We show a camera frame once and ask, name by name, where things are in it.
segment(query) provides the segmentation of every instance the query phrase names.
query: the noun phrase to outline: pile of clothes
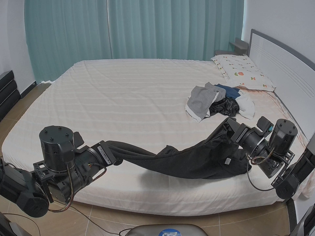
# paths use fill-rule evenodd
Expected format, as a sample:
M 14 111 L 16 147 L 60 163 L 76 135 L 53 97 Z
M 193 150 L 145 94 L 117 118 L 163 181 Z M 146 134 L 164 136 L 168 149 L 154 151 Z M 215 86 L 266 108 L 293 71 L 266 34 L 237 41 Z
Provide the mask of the pile of clothes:
M 216 113 L 229 117 L 240 113 L 250 120 L 255 113 L 254 102 L 248 93 L 238 88 L 212 85 L 210 82 L 204 87 L 195 86 L 185 109 L 198 123 Z

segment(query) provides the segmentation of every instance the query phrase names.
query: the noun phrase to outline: gray garment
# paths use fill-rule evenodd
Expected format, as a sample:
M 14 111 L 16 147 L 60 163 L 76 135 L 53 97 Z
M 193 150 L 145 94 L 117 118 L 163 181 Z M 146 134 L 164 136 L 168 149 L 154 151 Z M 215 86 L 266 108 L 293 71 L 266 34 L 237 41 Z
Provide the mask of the gray garment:
M 186 108 L 186 110 L 193 118 L 200 122 L 207 115 L 211 104 L 224 99 L 225 94 L 225 89 L 216 87 L 210 84 L 210 82 L 206 83 L 204 87 L 195 86 L 191 91 L 191 97 L 188 99 L 188 109 Z

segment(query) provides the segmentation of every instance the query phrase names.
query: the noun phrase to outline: curtain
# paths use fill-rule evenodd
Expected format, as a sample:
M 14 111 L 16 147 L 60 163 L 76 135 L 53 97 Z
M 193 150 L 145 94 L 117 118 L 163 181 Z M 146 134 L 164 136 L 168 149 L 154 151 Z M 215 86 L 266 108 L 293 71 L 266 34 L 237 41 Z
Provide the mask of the curtain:
M 37 83 L 74 63 L 111 59 L 107 0 L 25 0 L 25 32 Z
M 241 37 L 243 10 L 244 0 L 25 0 L 26 41 L 37 82 L 81 60 L 209 60 Z
M 112 57 L 209 60 L 241 37 L 244 0 L 108 0 Z

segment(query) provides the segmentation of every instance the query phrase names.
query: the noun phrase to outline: floor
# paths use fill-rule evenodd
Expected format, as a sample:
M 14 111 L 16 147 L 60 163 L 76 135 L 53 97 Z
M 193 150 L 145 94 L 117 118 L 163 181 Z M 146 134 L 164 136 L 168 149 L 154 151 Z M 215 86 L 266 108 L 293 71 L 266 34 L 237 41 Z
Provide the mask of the floor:
M 10 110 L 0 122 L 0 149 L 2 143 L 28 107 L 40 96 L 50 84 L 40 84 L 29 92 Z M 92 221 L 106 229 L 117 233 L 123 229 L 144 224 L 189 223 L 200 226 L 209 236 L 284 236 L 289 234 L 289 217 L 285 204 L 276 202 L 273 205 L 253 207 L 219 214 L 196 217 L 171 217 L 140 214 L 113 210 L 104 207 L 74 202 L 73 206 L 87 215 Z M 51 209 L 59 209 L 57 203 Z M 0 196 L 0 212 L 24 214 L 14 203 Z M 26 218 L 7 215 L 33 236 L 38 236 L 37 227 Z M 44 217 L 34 219 L 42 236 L 99 236 L 105 233 L 83 215 L 70 208 L 62 213 L 48 212 Z

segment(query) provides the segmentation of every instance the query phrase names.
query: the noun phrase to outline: blue sticker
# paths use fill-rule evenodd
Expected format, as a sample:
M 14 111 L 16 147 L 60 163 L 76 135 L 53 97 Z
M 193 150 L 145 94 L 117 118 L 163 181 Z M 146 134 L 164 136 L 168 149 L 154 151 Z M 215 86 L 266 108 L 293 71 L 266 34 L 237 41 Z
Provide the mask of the blue sticker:
M 158 236 L 181 236 L 180 232 L 175 229 L 165 229 Z

